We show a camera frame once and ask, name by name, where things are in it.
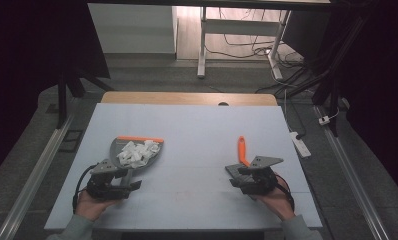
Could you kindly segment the black floor plate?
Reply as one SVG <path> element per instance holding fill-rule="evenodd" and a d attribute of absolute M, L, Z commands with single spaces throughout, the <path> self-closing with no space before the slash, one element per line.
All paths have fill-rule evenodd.
<path fill-rule="evenodd" d="M 75 153 L 81 144 L 83 135 L 83 130 L 68 130 L 58 151 L 64 153 Z"/>

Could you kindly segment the white desk frame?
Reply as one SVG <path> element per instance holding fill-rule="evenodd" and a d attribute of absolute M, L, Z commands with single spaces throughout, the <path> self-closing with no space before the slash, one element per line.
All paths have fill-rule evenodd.
<path fill-rule="evenodd" d="M 269 61 L 274 80 L 282 80 L 283 76 L 276 60 L 278 47 L 287 25 L 290 15 L 289 10 L 281 10 L 281 16 L 277 22 L 254 21 L 254 20 L 225 20 L 208 19 L 207 8 L 200 8 L 200 49 L 198 55 L 197 77 L 205 77 L 206 49 L 205 42 L 208 34 L 229 34 L 229 35 L 255 35 L 274 37 L 274 44 L 265 54 Z"/>

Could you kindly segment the white power strip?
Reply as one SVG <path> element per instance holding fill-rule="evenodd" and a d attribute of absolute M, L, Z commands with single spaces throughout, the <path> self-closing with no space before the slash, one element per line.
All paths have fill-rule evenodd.
<path fill-rule="evenodd" d="M 311 152 L 309 151 L 303 140 L 299 139 L 298 136 L 299 134 L 297 132 L 290 132 L 290 137 L 299 155 L 302 158 L 310 157 Z"/>

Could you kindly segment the person's right hand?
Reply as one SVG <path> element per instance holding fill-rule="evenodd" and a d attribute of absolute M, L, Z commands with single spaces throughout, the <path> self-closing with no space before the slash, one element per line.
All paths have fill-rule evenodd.
<path fill-rule="evenodd" d="M 279 188 L 275 188 L 265 196 L 256 195 L 255 198 L 263 202 L 281 221 L 287 221 L 295 217 L 287 195 Z"/>

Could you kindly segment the black metal stand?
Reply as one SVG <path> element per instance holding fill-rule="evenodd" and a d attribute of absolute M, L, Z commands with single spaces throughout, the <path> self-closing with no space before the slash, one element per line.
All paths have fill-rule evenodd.
<path fill-rule="evenodd" d="M 340 17 L 335 18 L 334 14 L 328 16 L 325 31 L 334 30 L 335 25 L 338 25 L 340 27 L 338 36 L 327 41 L 329 46 L 314 60 L 309 60 L 305 64 L 305 68 L 312 72 L 311 79 L 300 83 L 286 95 L 287 98 L 291 98 L 308 88 L 317 86 L 317 90 L 311 98 L 312 103 L 323 105 L 327 99 L 330 99 L 330 119 L 327 126 L 335 137 L 338 136 L 337 114 L 342 66 L 366 20 L 367 17 L 357 12 L 351 13 L 346 20 L 341 20 Z"/>

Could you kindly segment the black curtain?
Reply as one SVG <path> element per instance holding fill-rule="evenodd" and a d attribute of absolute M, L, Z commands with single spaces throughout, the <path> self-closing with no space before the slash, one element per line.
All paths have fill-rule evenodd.
<path fill-rule="evenodd" d="M 0 166 L 70 71 L 110 76 L 88 0 L 0 0 Z"/>
<path fill-rule="evenodd" d="M 352 128 L 398 186 L 398 0 L 378 0 L 342 67 Z"/>

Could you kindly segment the white cabinet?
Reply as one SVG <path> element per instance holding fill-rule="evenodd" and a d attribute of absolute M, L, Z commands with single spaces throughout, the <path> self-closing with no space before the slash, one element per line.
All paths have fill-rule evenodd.
<path fill-rule="evenodd" d="M 88 7 L 105 53 L 176 53 L 175 7 L 98 3 Z"/>

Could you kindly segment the grey dustpan with orange edge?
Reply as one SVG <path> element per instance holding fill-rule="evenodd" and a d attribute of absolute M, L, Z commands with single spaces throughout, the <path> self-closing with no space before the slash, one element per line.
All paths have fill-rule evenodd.
<path fill-rule="evenodd" d="M 149 161 L 149 163 L 146 166 L 144 166 L 144 167 L 137 168 L 137 169 L 124 167 L 124 166 L 122 166 L 119 163 L 118 159 L 116 158 L 116 155 L 121 150 L 122 146 L 124 144 L 126 144 L 128 141 L 131 141 L 131 140 L 133 140 L 133 141 L 144 141 L 144 140 L 156 141 L 156 142 L 158 142 L 161 145 L 161 150 L 162 150 L 162 147 L 163 147 L 163 144 L 164 144 L 164 140 L 162 138 L 138 137 L 138 136 L 118 136 L 118 137 L 116 137 L 113 140 L 113 142 L 111 144 L 111 147 L 110 147 L 110 158 L 111 158 L 111 161 L 115 165 L 117 165 L 118 167 L 126 168 L 128 170 L 128 174 L 121 179 L 121 183 L 120 183 L 121 186 L 122 185 L 129 185 L 130 182 L 131 182 L 131 178 L 132 178 L 133 173 L 135 171 L 144 170 L 146 167 L 152 165 L 155 162 L 155 160 L 158 158 L 159 154 L 160 154 L 160 152 L 159 152 L 158 155 L 156 157 L 154 157 L 153 159 L 151 159 Z"/>

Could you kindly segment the black tripod stand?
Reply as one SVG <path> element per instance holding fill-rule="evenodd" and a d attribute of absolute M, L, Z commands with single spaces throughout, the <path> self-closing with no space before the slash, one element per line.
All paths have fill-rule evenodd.
<path fill-rule="evenodd" d="M 58 80 L 58 124 L 57 129 L 61 129 L 67 120 L 67 93 L 69 89 L 70 93 L 75 98 L 82 98 L 86 93 L 86 90 L 81 82 L 82 79 L 87 80 L 93 85 L 99 87 L 104 91 L 113 91 L 113 88 L 96 76 L 86 72 L 81 68 L 66 67 Z"/>

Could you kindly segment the pile of white paper scraps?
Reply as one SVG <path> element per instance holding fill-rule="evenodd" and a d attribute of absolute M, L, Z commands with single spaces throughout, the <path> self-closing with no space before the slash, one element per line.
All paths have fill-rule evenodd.
<path fill-rule="evenodd" d="M 119 163 L 127 168 L 137 169 L 146 166 L 156 157 L 161 145 L 152 140 L 128 141 L 116 155 Z"/>

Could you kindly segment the person's left hand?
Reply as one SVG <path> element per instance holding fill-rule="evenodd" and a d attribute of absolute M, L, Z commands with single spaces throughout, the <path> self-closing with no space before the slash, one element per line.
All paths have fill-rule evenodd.
<path fill-rule="evenodd" d="M 82 190 L 78 196 L 75 214 L 90 221 L 96 221 L 110 206 L 118 203 L 118 200 L 100 201 L 94 199 L 86 190 Z"/>

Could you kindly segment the aluminium floor rail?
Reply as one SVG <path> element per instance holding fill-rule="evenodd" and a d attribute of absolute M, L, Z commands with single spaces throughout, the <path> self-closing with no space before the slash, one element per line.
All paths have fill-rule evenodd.
<path fill-rule="evenodd" d="M 13 240 L 15 237 L 74 117 L 73 113 L 69 113 L 60 127 L 55 129 L 48 139 L 32 172 L 0 227 L 0 240 Z"/>
<path fill-rule="evenodd" d="M 319 124 L 319 119 L 321 117 L 324 117 L 324 111 L 317 106 L 314 106 L 313 109 L 315 115 L 318 117 L 318 124 Z M 391 240 L 388 231 L 384 226 L 373 202 L 371 201 L 364 186 L 362 185 L 361 180 L 358 174 L 356 173 L 354 166 L 350 162 L 350 158 L 347 155 L 340 139 L 336 137 L 332 131 L 334 118 L 335 116 L 331 116 L 330 122 L 328 124 L 324 126 L 321 126 L 320 124 L 319 125 L 324 130 L 327 140 L 331 146 L 331 149 L 334 152 L 336 159 L 343 171 L 345 179 L 351 188 L 354 198 L 357 201 L 357 204 L 362 211 L 362 214 L 373 235 L 373 238 L 375 240 Z"/>

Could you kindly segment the pale blue board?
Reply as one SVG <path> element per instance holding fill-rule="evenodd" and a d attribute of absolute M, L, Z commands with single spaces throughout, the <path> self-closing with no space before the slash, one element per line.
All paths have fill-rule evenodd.
<path fill-rule="evenodd" d="M 295 210 L 310 227 L 321 224 L 282 110 L 277 106 L 104 104 L 96 106 L 74 162 L 45 224 L 64 228 L 82 172 L 110 155 L 118 136 L 164 141 L 154 163 L 137 171 L 142 183 L 96 221 L 115 231 L 266 230 L 280 225 L 260 202 L 231 186 L 225 168 L 238 161 L 237 141 L 246 157 L 281 158 L 274 166 L 289 184 Z"/>

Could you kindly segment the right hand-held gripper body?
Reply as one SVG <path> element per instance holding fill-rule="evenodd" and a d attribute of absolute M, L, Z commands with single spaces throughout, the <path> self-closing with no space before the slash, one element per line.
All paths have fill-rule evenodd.
<path fill-rule="evenodd" d="M 253 169 L 251 174 L 253 183 L 250 186 L 240 188 L 242 193 L 263 196 L 274 190 L 278 180 L 272 166 L 282 162 L 282 158 L 256 156 L 249 166 Z"/>

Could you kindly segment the orange-handled grey brush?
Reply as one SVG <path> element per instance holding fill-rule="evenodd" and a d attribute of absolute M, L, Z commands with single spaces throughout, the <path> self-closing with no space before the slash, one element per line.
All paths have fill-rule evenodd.
<path fill-rule="evenodd" d="M 243 136 L 240 136 L 237 141 L 237 152 L 238 152 L 238 163 L 233 165 L 228 165 L 225 167 L 226 172 L 230 175 L 230 179 L 238 179 L 241 181 L 249 181 L 253 183 L 252 175 L 241 175 L 238 173 L 237 169 L 239 167 L 250 166 L 249 161 L 246 159 L 246 142 Z"/>

